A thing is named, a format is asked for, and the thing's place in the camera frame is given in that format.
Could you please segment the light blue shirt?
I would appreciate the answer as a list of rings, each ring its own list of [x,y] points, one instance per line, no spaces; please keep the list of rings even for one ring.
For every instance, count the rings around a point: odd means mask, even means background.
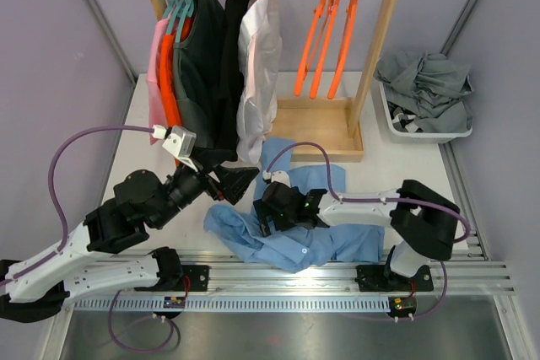
[[[286,171],[291,185],[303,193],[329,185],[335,191],[345,191],[345,169],[335,164],[331,166],[329,175],[325,164],[292,168],[292,152],[289,150],[282,156],[279,153],[293,143],[286,138],[267,138],[262,145],[262,168],[266,169],[273,159],[277,159],[273,169]],[[385,236],[382,227],[346,223],[312,230],[293,227],[280,232],[274,229],[270,236],[263,237],[254,212],[237,212],[223,204],[208,209],[203,227],[215,234],[242,261],[268,264],[290,272],[322,266],[328,261],[377,263],[383,253]]]

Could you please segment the orange hanger of blue shirt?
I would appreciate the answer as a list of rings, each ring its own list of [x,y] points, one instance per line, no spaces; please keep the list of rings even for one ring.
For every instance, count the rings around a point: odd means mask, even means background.
[[[305,47],[300,58],[300,64],[296,75],[296,81],[294,86],[294,95],[299,97],[302,95],[304,82],[313,63],[313,59],[318,48],[320,40],[314,40],[316,28],[319,24],[323,11],[326,7],[327,0],[319,0],[319,3],[314,9],[313,20],[311,21],[310,29],[305,41]]]

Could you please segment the grey shirt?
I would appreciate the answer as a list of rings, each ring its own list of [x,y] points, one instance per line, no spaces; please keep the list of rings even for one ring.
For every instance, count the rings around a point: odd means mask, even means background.
[[[374,78],[383,83],[387,104],[412,111],[422,132],[466,132],[473,113],[465,98],[473,92],[470,66],[440,53],[397,51],[376,64]]]

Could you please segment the orange hanger of plaid shirt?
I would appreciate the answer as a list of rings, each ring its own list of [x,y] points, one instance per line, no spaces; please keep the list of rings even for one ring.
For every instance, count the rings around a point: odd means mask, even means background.
[[[339,84],[341,83],[343,71],[346,65],[348,52],[351,46],[351,41],[354,34],[354,26],[357,14],[359,0],[349,0],[349,4],[346,9],[346,20],[343,28],[343,36],[340,46],[340,52],[337,60],[337,66],[332,79],[332,83],[327,93],[328,99],[334,99],[338,92]]]

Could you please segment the orange hanger of grey shirt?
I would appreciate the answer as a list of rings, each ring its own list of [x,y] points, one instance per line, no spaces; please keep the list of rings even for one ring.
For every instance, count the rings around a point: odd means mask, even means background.
[[[315,99],[318,94],[318,89],[321,82],[321,75],[323,72],[325,60],[327,58],[328,49],[331,43],[332,31],[335,25],[335,21],[338,15],[338,10],[341,0],[328,0],[327,16],[323,23],[322,33],[324,34],[324,41],[321,47],[321,55],[316,67],[315,75],[310,87],[310,97]]]

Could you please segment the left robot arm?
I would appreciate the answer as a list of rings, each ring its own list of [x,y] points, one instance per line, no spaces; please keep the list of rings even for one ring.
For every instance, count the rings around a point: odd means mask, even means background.
[[[1,297],[2,318],[34,323],[98,293],[185,287],[180,258],[169,247],[124,265],[93,268],[92,264],[148,240],[150,229],[162,229],[203,194],[236,204],[259,169],[224,167],[228,158],[225,151],[198,148],[165,181],[147,169],[134,171],[114,187],[113,198],[68,235],[63,249],[51,247],[26,261],[3,260],[1,279],[7,286]]]

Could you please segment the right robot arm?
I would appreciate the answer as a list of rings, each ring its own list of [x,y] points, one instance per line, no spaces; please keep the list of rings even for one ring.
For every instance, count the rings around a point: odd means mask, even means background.
[[[333,229],[344,224],[392,228],[401,237],[382,265],[360,265],[363,292],[430,292],[429,261],[452,257],[459,209],[416,180],[376,195],[337,195],[327,189],[306,193],[273,181],[253,203],[263,236],[292,228]]]

